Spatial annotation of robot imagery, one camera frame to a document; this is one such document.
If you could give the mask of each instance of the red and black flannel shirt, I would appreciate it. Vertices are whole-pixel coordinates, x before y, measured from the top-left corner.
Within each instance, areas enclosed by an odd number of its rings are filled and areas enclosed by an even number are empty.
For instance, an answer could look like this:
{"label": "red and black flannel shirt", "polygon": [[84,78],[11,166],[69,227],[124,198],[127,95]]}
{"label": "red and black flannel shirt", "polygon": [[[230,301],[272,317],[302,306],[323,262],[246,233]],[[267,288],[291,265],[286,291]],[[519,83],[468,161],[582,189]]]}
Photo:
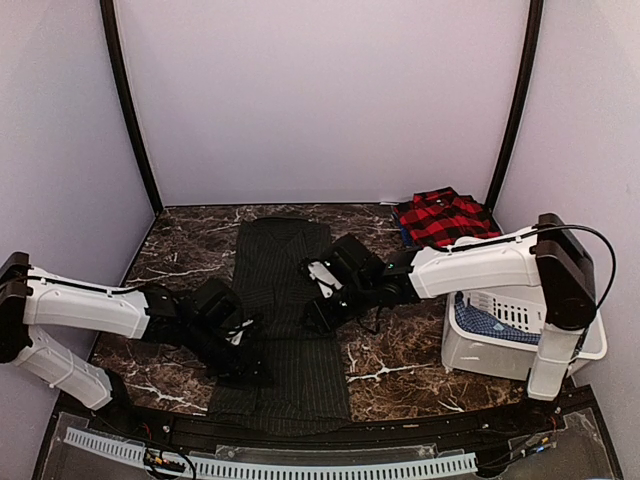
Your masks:
{"label": "red and black flannel shirt", "polygon": [[413,200],[394,208],[400,224],[415,245],[451,245],[460,237],[493,238],[502,235],[487,209],[470,195],[451,188],[416,193]]}

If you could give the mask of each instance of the blue fabric in basket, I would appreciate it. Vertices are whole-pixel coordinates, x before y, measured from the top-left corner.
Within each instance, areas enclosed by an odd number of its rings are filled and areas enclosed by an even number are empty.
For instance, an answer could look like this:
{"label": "blue fabric in basket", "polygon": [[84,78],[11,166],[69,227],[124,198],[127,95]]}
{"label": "blue fabric in basket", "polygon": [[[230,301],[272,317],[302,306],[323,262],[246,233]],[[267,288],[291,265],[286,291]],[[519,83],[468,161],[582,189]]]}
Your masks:
{"label": "blue fabric in basket", "polygon": [[461,292],[456,293],[456,323],[464,331],[511,342],[537,345],[540,335],[518,330],[472,305],[465,305]]}

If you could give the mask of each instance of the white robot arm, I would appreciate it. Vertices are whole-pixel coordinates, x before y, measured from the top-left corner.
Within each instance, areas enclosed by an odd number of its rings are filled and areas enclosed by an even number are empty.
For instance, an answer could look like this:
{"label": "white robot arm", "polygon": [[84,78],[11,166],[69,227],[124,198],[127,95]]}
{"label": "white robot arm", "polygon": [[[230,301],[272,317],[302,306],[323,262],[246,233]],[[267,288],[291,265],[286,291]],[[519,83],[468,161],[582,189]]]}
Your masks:
{"label": "white robot arm", "polygon": [[41,325],[185,346],[207,365],[210,375],[229,382],[268,378],[247,348],[249,335],[235,345],[221,329],[223,323],[237,327],[247,322],[237,296],[214,278],[196,290],[177,293],[159,285],[114,288],[31,267],[28,255],[20,252],[0,268],[0,363],[36,374],[92,410],[114,399],[127,403],[122,380],[79,358]]}
{"label": "white robot arm", "polygon": [[541,286],[547,318],[527,392],[533,399],[554,400],[597,310],[593,262],[569,232],[574,228],[582,227],[545,214],[534,227],[512,234],[398,252],[386,264],[347,235],[321,258],[306,262],[323,297],[307,305],[305,321],[326,332],[375,307],[393,308],[457,291]]}

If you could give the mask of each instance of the laundry basket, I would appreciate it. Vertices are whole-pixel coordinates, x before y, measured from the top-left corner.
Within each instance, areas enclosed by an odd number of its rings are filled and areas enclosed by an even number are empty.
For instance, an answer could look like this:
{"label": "laundry basket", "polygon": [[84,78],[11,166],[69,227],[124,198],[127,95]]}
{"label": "laundry basket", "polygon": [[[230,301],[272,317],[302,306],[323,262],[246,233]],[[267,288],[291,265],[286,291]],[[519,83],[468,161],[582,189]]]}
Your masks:
{"label": "laundry basket", "polygon": [[[539,334],[544,327],[546,306],[541,287],[499,287],[464,292],[464,301],[527,333]],[[496,377],[526,380],[538,350],[537,345],[487,337],[463,330],[456,322],[455,293],[449,295],[442,339],[442,363]],[[591,323],[582,351],[569,367],[574,374],[587,362],[607,353],[607,339],[598,312]]]}

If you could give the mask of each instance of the lavender wall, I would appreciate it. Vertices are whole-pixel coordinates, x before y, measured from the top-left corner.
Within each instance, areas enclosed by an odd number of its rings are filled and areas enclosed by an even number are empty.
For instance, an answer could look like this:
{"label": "lavender wall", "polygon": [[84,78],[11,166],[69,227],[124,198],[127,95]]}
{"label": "lavender wall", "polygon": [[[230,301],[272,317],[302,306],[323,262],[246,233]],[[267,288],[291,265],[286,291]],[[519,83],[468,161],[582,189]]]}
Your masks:
{"label": "lavender wall", "polygon": [[[126,134],[99,3],[0,3],[0,263],[119,283],[152,221]],[[80,355],[90,332],[59,329]],[[31,478],[56,392],[0,365],[0,479]]]}
{"label": "lavender wall", "polygon": [[119,0],[168,205],[483,198],[527,0]]}
{"label": "lavender wall", "polygon": [[[637,478],[640,457],[640,4],[546,2],[531,90],[512,166],[496,211],[507,230],[555,211],[591,225],[619,257],[603,306],[609,340],[604,360],[580,372],[605,414],[623,468]],[[600,291],[606,249],[584,238]]]}

